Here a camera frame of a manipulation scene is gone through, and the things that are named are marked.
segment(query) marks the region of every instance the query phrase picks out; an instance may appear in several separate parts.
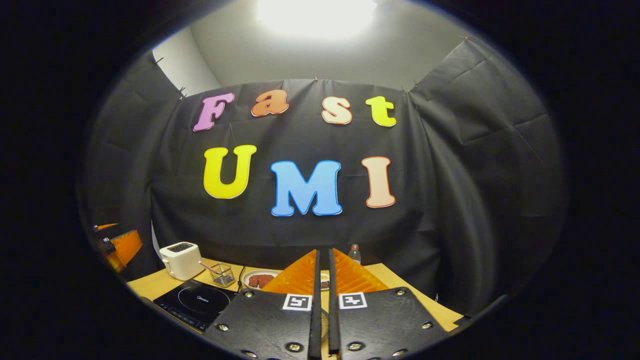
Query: metal wire basket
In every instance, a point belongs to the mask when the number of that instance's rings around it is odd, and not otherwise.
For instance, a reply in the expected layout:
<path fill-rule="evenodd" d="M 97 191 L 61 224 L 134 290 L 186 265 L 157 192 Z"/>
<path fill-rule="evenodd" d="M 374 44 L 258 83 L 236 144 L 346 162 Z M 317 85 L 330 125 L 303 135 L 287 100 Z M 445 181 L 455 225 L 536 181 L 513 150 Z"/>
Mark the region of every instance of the metal wire basket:
<path fill-rule="evenodd" d="M 209 274 L 211 274 L 211 279 L 215 284 L 226 288 L 234 282 L 235 278 L 233 271 L 231 271 L 231 266 L 223 263 L 217 263 L 211 268 L 214 271 L 209 270 Z"/>

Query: plastic bottle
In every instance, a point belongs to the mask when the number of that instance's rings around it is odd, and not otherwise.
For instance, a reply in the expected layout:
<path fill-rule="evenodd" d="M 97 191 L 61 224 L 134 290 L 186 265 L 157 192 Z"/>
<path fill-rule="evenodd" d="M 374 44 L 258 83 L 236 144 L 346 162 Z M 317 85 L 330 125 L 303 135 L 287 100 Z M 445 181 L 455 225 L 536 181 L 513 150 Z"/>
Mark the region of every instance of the plastic bottle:
<path fill-rule="evenodd" d="M 351 244 L 351 251 L 349 251 L 349 257 L 358 264 L 360 263 L 360 247 L 358 244 Z"/>

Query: black cooktop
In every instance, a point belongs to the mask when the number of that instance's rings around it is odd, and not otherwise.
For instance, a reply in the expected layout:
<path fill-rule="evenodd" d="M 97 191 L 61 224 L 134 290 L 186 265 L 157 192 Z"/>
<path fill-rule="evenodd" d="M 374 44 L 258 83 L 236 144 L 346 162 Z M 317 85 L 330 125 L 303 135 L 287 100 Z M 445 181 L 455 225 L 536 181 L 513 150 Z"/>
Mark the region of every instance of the black cooktop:
<path fill-rule="evenodd" d="M 229 305 L 235 292 L 217 288 L 197 280 L 182 285 L 154 300 L 178 320 L 204 332 Z"/>

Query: table surface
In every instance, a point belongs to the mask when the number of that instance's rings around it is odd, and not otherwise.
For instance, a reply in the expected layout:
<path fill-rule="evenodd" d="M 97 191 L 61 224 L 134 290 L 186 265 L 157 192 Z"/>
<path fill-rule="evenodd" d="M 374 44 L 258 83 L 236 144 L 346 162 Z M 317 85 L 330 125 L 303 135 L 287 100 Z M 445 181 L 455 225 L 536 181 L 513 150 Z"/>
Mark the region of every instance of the table surface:
<path fill-rule="evenodd" d="M 205 265 L 213 266 L 219 261 L 211 260 L 211 259 L 202 259 L 202 262 Z M 237 285 L 238 276 L 240 275 L 240 271 L 242 271 L 242 265 L 235 265 L 225 263 L 231 266 L 231 269 L 234 273 L 234 277 L 236 280 L 233 284 L 231 284 L 226 289 L 231 291 L 238 291 L 239 286 Z M 425 294 L 419 292 L 416 288 L 409 285 L 406 281 L 402 280 L 400 276 L 396 275 L 393 271 L 389 270 L 384 264 L 373 264 L 373 265 L 365 265 L 364 266 L 370 273 L 375 275 L 380 281 L 382 281 L 389 288 L 397 288 L 399 286 L 405 286 L 409 288 L 413 294 L 418 298 L 420 303 L 433 315 L 435 320 L 442 326 L 446 331 L 451 331 L 458 326 L 454 324 L 455 321 L 462 317 L 461 314 L 456 313 L 453 310 L 447 309 L 446 307 L 438 304 L 433 299 L 427 297 Z M 279 269 L 264 269 L 264 268 L 254 268 L 251 266 L 246 266 L 243 271 L 244 274 L 254 270 L 279 270 Z M 329 270 L 321 270 L 322 273 L 329 274 Z M 211 276 L 209 275 L 209 271 L 203 271 L 196 275 L 194 280 L 204 282 L 205 284 L 209 284 L 212 286 L 220 287 L 217 284 L 213 283 Z M 158 272 L 154 272 L 153 274 L 147 275 L 145 277 L 141 277 L 139 279 L 129 281 L 127 285 L 129 285 L 130 289 L 135 292 L 138 296 L 146 297 L 150 300 L 155 300 L 158 297 L 164 295 L 170 290 L 180 286 L 184 281 L 178 280 L 171 275 L 166 269 L 162 269 Z M 321 291 L 321 306 L 325 311 L 329 311 L 329 291 Z M 323 359 L 329 359 L 328 352 L 328 337 L 324 339 L 322 342 L 322 353 Z"/>

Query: white toaster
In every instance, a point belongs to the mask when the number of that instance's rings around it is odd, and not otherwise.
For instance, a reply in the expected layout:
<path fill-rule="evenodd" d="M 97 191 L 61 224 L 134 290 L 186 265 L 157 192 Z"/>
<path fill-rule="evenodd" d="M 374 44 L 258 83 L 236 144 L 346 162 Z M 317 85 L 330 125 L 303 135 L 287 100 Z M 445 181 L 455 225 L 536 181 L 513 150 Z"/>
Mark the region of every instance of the white toaster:
<path fill-rule="evenodd" d="M 194 243 L 182 241 L 160 249 L 162 262 L 169 271 L 169 274 L 178 280 L 189 280 L 204 270 L 198 262 L 200 249 Z"/>

